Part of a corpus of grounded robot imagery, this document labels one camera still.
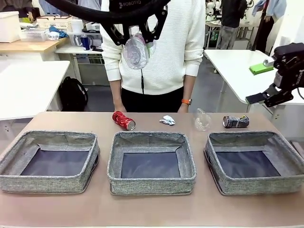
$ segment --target orange watch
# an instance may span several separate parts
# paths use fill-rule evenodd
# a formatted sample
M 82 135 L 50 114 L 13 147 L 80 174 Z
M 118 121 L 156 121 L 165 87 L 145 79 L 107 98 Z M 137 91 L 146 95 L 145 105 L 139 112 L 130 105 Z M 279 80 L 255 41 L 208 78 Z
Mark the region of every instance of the orange watch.
M 184 103 L 184 104 L 187 104 L 187 105 L 191 105 L 192 104 L 192 99 L 189 99 L 189 100 L 182 99 L 181 102 Z

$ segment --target blue can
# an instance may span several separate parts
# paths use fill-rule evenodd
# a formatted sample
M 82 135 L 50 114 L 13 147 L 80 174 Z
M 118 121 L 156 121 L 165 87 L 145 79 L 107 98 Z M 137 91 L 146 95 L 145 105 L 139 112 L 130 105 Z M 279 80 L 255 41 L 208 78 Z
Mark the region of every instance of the blue can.
M 80 39 L 84 50 L 90 50 L 89 38 L 87 37 L 87 35 L 81 35 Z

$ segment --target crumpled paper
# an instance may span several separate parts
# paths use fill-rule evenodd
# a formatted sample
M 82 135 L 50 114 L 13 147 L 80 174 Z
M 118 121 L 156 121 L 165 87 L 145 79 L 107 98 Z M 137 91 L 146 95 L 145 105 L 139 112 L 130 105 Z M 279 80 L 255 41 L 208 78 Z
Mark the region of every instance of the crumpled paper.
M 170 126 L 175 125 L 174 119 L 171 116 L 169 116 L 169 115 L 165 115 L 163 117 L 163 119 L 160 120 L 160 123 L 167 124 L 167 125 L 170 125 Z

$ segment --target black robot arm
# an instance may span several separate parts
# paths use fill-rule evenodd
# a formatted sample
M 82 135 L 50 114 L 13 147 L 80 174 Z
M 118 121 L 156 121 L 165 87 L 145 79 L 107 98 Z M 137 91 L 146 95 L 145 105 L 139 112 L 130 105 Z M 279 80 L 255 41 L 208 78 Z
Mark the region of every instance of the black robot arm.
M 109 12 L 98 11 L 75 5 L 67 0 L 46 0 L 57 9 L 75 17 L 100 23 L 116 45 L 125 44 L 130 38 L 131 26 L 140 26 L 146 43 L 159 39 L 165 23 L 170 0 L 109 0 Z M 150 31 L 148 18 L 156 16 L 158 23 Z M 123 25 L 123 34 L 115 27 Z
M 273 84 L 263 93 L 246 97 L 249 104 L 264 102 L 267 107 L 292 100 L 292 91 L 304 87 L 304 44 L 292 43 L 277 47 L 273 62 L 265 61 L 265 66 L 278 69 Z

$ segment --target black pants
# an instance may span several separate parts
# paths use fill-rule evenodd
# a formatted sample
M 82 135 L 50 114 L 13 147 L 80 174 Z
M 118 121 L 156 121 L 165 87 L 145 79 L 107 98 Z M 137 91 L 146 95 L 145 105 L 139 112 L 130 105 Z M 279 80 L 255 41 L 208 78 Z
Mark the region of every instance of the black pants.
M 183 93 L 184 87 L 162 95 L 143 95 L 122 89 L 122 102 L 130 113 L 176 113 Z
M 266 22 L 264 20 L 263 24 L 262 24 L 262 29 L 261 29 L 261 33 L 260 36 L 257 40 L 256 43 L 256 50 L 259 50 L 263 53 L 265 53 L 266 51 L 266 45 L 267 45 L 267 39 L 268 36 L 272 30 L 272 27 L 274 26 L 275 21 L 273 20 L 273 18 L 271 17 L 270 20 L 268 22 Z

